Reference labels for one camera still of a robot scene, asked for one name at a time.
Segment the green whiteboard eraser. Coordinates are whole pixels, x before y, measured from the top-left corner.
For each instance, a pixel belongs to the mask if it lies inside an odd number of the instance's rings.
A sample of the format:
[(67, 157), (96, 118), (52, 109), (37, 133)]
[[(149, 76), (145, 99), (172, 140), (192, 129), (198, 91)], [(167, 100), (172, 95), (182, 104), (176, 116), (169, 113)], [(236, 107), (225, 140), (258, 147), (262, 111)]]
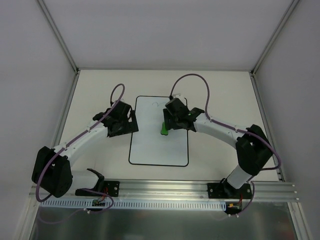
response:
[(162, 123), (160, 134), (163, 136), (167, 136), (169, 134), (169, 131), (166, 129), (166, 125), (164, 122)]

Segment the small whiteboard black frame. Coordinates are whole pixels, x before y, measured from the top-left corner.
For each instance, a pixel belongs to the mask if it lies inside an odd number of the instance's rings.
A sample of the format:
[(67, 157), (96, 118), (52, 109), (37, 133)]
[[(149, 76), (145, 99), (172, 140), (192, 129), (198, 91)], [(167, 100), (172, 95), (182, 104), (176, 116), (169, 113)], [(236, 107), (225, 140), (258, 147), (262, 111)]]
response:
[(132, 165), (186, 167), (189, 164), (188, 132), (169, 130), (161, 135), (167, 96), (143, 96), (135, 100), (138, 132), (131, 135), (129, 163)]

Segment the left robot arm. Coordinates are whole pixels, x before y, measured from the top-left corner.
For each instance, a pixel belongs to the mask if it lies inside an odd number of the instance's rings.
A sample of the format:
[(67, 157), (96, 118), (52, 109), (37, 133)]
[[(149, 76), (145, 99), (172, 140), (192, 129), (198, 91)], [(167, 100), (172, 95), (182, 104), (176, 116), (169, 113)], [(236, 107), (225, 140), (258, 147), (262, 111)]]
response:
[(36, 156), (31, 180), (36, 192), (44, 189), (49, 196), (60, 198), (68, 191), (77, 196), (98, 196), (106, 190), (105, 177), (98, 171), (72, 170), (78, 158), (91, 146), (106, 138), (138, 132), (136, 113), (132, 106), (119, 101), (92, 121), (72, 140), (53, 148), (42, 147)]

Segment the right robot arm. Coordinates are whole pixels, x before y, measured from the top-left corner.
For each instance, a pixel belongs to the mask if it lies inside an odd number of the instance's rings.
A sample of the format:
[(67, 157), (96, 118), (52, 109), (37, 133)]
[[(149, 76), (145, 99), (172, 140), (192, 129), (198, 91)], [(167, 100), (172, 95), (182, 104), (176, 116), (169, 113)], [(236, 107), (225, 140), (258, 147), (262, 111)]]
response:
[(262, 129), (253, 124), (245, 130), (211, 119), (200, 108), (188, 109), (179, 98), (172, 97), (163, 109), (167, 131), (184, 129), (212, 136), (236, 150), (237, 166), (212, 191), (220, 198), (237, 198), (243, 185), (257, 176), (272, 157), (270, 143)]

